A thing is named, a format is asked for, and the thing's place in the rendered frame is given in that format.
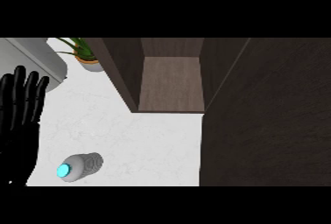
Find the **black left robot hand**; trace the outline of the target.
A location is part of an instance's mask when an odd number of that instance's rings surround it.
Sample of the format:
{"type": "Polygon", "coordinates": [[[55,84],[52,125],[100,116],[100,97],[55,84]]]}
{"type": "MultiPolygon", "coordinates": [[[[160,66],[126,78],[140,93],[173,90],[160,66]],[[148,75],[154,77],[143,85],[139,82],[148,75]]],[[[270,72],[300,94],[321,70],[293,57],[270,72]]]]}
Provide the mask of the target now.
{"type": "Polygon", "coordinates": [[[24,187],[37,166],[47,84],[24,66],[0,79],[0,189],[24,187]]]}

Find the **green potted plant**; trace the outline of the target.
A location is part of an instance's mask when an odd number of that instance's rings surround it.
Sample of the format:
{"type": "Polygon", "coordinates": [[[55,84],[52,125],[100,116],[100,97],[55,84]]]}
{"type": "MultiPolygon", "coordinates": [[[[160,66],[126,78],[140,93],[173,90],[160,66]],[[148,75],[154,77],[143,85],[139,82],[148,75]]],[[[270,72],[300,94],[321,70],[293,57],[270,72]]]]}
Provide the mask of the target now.
{"type": "Polygon", "coordinates": [[[58,38],[72,49],[72,52],[65,52],[75,57],[77,62],[90,72],[99,73],[103,71],[102,65],[99,64],[97,57],[89,47],[87,41],[83,38],[71,38],[66,41],[63,38],[58,38]]]}

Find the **dark wooden open cabinet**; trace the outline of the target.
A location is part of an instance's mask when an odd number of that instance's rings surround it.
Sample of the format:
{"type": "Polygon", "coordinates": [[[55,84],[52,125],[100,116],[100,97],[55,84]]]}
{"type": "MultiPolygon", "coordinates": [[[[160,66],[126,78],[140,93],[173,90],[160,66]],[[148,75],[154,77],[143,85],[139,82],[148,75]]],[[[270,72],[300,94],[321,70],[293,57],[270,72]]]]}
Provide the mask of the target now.
{"type": "Polygon", "coordinates": [[[202,114],[247,38],[87,38],[133,113],[202,114]]]}

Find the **dark wooden cabinet door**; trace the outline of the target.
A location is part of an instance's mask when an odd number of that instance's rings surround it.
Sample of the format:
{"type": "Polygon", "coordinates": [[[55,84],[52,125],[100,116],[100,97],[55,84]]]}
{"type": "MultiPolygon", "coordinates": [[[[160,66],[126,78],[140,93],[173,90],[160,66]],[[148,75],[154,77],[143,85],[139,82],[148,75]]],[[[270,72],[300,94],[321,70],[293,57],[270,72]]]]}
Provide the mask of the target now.
{"type": "Polygon", "coordinates": [[[331,186],[331,38],[248,38],[201,119],[201,186],[331,186]]]}

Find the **clear bottle with cyan cap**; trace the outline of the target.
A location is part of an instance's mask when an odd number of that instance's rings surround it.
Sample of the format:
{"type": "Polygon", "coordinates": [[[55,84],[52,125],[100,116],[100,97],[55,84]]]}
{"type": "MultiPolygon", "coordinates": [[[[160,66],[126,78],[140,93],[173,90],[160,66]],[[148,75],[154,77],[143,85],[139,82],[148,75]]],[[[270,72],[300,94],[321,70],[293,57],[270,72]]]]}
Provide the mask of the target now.
{"type": "Polygon", "coordinates": [[[95,174],[103,165],[103,158],[96,153],[71,155],[56,168],[56,175],[65,182],[75,182],[95,174]]]}

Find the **grey rounded appliance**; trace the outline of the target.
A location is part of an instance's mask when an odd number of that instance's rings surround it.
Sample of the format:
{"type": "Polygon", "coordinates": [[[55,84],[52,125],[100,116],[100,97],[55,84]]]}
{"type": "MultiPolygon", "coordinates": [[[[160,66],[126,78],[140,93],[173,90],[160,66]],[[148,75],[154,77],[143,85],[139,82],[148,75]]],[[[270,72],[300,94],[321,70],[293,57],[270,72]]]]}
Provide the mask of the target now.
{"type": "Polygon", "coordinates": [[[28,73],[49,77],[50,92],[68,76],[66,62],[47,44],[47,38],[0,38],[0,78],[24,66],[28,73]]]}

